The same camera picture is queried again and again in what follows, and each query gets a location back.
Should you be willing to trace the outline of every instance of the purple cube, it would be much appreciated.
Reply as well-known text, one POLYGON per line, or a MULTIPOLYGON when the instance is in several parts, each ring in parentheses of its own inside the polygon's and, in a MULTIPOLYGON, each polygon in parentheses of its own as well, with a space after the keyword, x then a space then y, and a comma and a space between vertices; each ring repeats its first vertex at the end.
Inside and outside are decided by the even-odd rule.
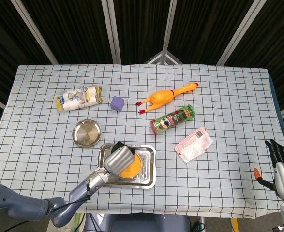
POLYGON ((115 96, 113 97, 113 100, 111 102, 111 108, 113 110, 121 112, 123 105, 124 105, 124 99, 115 96))

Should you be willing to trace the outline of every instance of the metal tray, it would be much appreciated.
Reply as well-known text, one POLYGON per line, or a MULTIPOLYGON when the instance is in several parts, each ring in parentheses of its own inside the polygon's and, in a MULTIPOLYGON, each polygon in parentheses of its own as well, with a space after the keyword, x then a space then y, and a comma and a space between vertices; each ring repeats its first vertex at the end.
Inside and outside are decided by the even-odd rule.
MULTIPOLYGON (((111 154, 114 144, 104 144, 100 148, 98 166, 103 168, 103 162, 106 157, 111 154)), ((140 173, 134 178, 121 178, 112 174, 106 186, 131 189, 150 189, 156 182, 156 150, 148 145, 127 145, 135 149, 140 156, 142 168, 140 173)))

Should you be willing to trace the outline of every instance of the floor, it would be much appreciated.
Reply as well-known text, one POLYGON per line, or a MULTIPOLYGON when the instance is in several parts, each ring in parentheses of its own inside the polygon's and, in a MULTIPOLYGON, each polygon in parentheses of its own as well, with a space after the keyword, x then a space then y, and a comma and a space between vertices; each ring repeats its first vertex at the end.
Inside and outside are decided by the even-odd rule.
MULTIPOLYGON (((198 220, 197 217, 191 217, 192 223, 198 220)), ((45 232, 48 227, 48 218, 39 222, 29 222, 10 232, 45 232)), ((0 232, 20 223, 20 221, 11 220, 6 216, 4 209, 0 210, 0 232)), ((239 232, 272 232, 272 228, 281 225, 280 213, 273 213, 259 217, 257 219, 238 219, 239 232)), ((230 220, 227 218, 206 218, 207 232, 232 232, 230 220)))

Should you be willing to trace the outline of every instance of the yellow rubber chicken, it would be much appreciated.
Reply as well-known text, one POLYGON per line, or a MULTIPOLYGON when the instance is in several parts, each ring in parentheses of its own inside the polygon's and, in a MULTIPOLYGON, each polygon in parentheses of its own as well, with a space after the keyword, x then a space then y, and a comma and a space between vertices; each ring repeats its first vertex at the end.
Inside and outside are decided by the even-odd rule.
POLYGON ((140 106, 141 104, 146 103, 146 102, 152 103, 151 107, 147 108, 146 110, 140 110, 139 113, 143 114, 145 112, 158 109, 161 106, 171 102, 175 96, 181 93, 184 93, 184 92, 195 90, 197 86, 199 86, 198 83, 190 83, 189 85, 183 88, 169 89, 169 90, 163 89, 163 90, 157 91, 153 93, 149 98, 146 98, 136 103, 137 106, 140 106))

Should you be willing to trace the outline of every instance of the pringles can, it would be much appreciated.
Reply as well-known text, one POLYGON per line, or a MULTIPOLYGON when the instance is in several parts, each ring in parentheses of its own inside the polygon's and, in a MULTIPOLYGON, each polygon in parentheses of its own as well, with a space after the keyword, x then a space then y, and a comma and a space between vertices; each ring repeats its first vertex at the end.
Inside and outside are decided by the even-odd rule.
POLYGON ((151 128, 155 134, 160 134, 172 126, 185 122, 195 117, 194 108, 186 105, 168 115, 152 120, 151 128))

